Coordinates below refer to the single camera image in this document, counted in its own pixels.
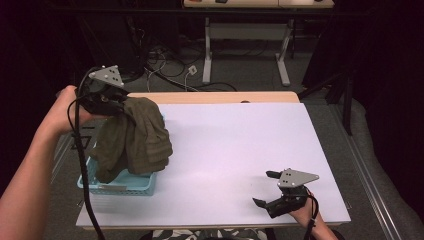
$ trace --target person's arm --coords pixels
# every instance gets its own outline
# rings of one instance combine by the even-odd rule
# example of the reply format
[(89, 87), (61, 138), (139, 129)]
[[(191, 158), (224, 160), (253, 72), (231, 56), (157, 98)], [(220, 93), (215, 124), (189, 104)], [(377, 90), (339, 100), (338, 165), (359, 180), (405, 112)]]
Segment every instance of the person's arm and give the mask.
[[(289, 214), (304, 228), (308, 227), (309, 220), (312, 218), (312, 199), (308, 198), (304, 207), (290, 212)], [(315, 219), (315, 227), (312, 228), (312, 236), (317, 240), (337, 240), (333, 231), (322, 219), (321, 213)]]
[[(67, 108), (75, 87), (61, 91), (38, 127), (28, 152), (0, 199), (0, 239), (42, 239), (47, 222), (53, 158), (60, 136), (71, 130)], [(74, 106), (71, 111), (74, 118)], [(94, 116), (80, 108), (80, 122)]]

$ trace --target desk leg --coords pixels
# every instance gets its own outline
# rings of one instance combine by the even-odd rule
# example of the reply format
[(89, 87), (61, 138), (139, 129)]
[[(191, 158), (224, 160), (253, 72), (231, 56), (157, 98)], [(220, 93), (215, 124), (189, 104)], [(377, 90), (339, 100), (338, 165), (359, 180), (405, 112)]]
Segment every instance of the desk leg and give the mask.
[(289, 75), (287, 74), (286, 65), (284, 65), (284, 56), (286, 55), (287, 46), (290, 40), (290, 34), (291, 29), (287, 26), (286, 31), (284, 33), (284, 40), (281, 45), (280, 53), (275, 54), (275, 57), (277, 59), (278, 71), (280, 72), (281, 82), (285, 87), (290, 86)]
[(210, 83), (211, 81), (211, 68), (212, 68), (212, 52), (211, 52), (211, 37), (209, 18), (205, 19), (205, 63), (203, 65), (203, 83)]

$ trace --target patterned fabric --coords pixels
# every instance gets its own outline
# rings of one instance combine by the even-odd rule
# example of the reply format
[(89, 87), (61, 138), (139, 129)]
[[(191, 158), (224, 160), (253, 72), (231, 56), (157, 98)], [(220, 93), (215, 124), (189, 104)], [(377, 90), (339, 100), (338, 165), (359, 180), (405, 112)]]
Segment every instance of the patterned fabric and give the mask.
[(155, 230), (152, 240), (267, 240), (265, 229)]

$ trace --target white table surface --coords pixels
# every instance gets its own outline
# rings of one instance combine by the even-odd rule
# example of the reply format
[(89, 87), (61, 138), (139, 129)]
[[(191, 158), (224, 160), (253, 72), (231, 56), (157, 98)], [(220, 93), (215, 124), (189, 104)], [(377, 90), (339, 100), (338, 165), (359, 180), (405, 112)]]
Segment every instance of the white table surface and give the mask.
[(332, 0), (228, 0), (216, 3), (215, 0), (184, 0), (185, 7), (194, 8), (332, 8)]
[[(266, 171), (292, 168), (317, 174), (306, 186), (324, 220), (350, 221), (306, 108), (301, 103), (159, 104), (174, 153), (158, 173), (155, 193), (145, 196), (91, 194), (104, 228), (194, 229), (278, 227), (252, 197), (280, 197)], [(85, 207), (77, 226), (91, 227)]]

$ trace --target black curtain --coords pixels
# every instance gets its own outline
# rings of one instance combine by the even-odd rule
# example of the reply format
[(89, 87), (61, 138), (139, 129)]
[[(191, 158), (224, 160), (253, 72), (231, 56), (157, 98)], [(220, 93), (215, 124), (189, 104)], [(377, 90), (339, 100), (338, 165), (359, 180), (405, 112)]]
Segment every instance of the black curtain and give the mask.
[(88, 48), (78, 32), (59, 37), (62, 21), (68, 29), (75, 29), (73, 19), (50, 18), (39, 1), (0, 1), (1, 193), (24, 158), (56, 92), (75, 80), (79, 82), (78, 69), (84, 73), (84, 66), (91, 65), (89, 55), (70, 58), (78, 51), (88, 53)]
[[(353, 97), (366, 109), (375, 155), (402, 198), (424, 219), (424, 21), (419, 1), (337, 1), (338, 11), (377, 10), (354, 61)], [(332, 19), (305, 74), (306, 87), (346, 68), (367, 21)], [(334, 85), (343, 84), (343, 79)]]

